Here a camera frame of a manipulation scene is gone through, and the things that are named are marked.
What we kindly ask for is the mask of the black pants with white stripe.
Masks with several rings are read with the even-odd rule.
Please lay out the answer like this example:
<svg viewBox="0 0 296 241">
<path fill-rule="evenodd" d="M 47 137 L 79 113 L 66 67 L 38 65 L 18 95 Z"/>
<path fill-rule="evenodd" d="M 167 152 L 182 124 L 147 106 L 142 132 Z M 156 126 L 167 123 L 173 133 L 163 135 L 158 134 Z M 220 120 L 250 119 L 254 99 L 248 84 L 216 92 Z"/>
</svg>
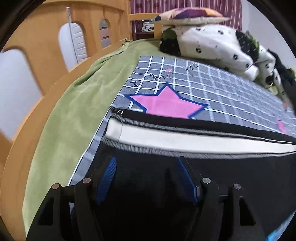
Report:
<svg viewBox="0 0 296 241">
<path fill-rule="evenodd" d="M 113 109 L 95 168 L 106 240 L 295 240 L 295 138 Z"/>
</svg>

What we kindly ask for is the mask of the black clothing pile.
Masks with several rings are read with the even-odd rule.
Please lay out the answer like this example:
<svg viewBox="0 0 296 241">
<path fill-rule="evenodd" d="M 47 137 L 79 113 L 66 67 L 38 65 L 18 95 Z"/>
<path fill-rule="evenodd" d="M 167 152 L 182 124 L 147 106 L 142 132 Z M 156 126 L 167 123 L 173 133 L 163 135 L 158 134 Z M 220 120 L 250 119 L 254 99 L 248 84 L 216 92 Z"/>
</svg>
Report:
<svg viewBox="0 0 296 241">
<path fill-rule="evenodd" d="M 283 93 L 286 99 L 286 103 L 290 105 L 295 113 L 295 75 L 291 69 L 286 68 L 279 56 L 271 50 L 268 50 L 275 58 L 275 68 L 277 69 L 280 78 L 281 86 L 283 87 Z"/>
</svg>

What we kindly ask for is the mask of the green fleece blanket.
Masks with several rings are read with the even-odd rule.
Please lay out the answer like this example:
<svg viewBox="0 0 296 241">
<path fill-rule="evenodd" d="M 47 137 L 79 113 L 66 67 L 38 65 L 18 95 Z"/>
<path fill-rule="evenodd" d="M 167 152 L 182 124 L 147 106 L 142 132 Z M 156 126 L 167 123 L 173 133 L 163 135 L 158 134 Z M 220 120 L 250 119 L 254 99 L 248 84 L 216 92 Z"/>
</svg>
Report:
<svg viewBox="0 0 296 241">
<path fill-rule="evenodd" d="M 26 230 L 54 183 L 66 186 L 86 175 L 93 159 L 86 149 L 139 58 L 163 55 L 158 39 L 125 40 L 63 93 L 47 119 L 31 163 L 22 207 Z"/>
</svg>

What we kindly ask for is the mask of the grey checked star bedsheet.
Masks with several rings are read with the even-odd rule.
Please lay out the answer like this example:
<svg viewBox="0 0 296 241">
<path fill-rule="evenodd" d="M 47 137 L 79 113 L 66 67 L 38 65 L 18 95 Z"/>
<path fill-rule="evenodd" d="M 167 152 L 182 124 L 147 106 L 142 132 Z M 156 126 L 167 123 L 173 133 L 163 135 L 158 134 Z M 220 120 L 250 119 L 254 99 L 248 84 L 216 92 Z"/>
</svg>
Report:
<svg viewBox="0 0 296 241">
<path fill-rule="evenodd" d="M 293 112 L 284 109 L 277 97 L 255 83 L 202 63 L 141 56 L 86 150 L 93 159 L 82 179 L 100 169 L 93 166 L 93 161 L 113 109 L 227 123 L 295 138 Z"/>
</svg>

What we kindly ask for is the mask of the white floral black comforter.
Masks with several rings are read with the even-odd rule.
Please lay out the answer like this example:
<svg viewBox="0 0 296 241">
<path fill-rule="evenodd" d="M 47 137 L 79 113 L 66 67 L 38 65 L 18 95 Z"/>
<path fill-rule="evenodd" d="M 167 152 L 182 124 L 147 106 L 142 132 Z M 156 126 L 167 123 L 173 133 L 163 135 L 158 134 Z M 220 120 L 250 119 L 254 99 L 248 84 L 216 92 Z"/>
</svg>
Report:
<svg viewBox="0 0 296 241">
<path fill-rule="evenodd" d="M 285 92 L 274 54 L 239 30 L 223 25 L 164 27 L 159 48 L 170 55 L 203 59 L 250 81 L 257 80 L 275 94 Z"/>
</svg>

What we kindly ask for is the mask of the colourful patterned pillow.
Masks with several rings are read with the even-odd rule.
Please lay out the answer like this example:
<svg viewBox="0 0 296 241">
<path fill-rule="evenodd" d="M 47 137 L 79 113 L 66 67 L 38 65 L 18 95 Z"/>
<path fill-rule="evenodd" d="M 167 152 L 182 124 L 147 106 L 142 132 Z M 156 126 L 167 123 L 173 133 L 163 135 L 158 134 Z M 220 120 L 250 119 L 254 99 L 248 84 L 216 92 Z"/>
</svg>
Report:
<svg viewBox="0 0 296 241">
<path fill-rule="evenodd" d="M 165 26 L 198 26 L 222 23 L 230 19 L 214 9 L 194 7 L 163 12 L 151 19 L 151 22 Z"/>
</svg>

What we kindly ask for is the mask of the maroon patterned curtain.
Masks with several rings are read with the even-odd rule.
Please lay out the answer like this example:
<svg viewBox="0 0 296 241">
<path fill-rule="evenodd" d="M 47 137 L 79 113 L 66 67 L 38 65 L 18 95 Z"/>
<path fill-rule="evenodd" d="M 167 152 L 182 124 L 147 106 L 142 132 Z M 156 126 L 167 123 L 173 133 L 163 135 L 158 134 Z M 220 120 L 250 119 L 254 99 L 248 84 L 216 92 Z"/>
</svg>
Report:
<svg viewBox="0 0 296 241">
<path fill-rule="evenodd" d="M 241 30 L 242 28 L 242 3 L 235 0 L 197 0 L 197 1 L 175 1 L 175 0 L 147 0 L 130 1 L 132 14 L 138 13 L 163 13 L 176 8 L 201 7 L 210 8 L 230 17 L 224 25 Z"/>
</svg>

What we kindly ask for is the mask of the wooden bed frame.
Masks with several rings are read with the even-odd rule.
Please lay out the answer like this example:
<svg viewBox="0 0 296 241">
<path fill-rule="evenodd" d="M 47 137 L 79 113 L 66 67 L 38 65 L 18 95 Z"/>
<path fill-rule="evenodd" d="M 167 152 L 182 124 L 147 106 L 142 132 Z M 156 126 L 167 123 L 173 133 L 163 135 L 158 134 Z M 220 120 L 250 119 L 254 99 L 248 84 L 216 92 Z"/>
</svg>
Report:
<svg viewBox="0 0 296 241">
<path fill-rule="evenodd" d="M 23 200 L 31 163 L 48 117 L 67 88 L 99 58 L 119 49 L 131 35 L 129 1 L 33 1 L 23 22 L 2 45 L 25 58 L 41 96 L 29 103 L 12 137 L 1 134 L 1 218 L 14 240 L 25 240 Z M 60 28 L 72 18 L 81 25 L 88 57 L 67 68 L 58 41 Z"/>
</svg>

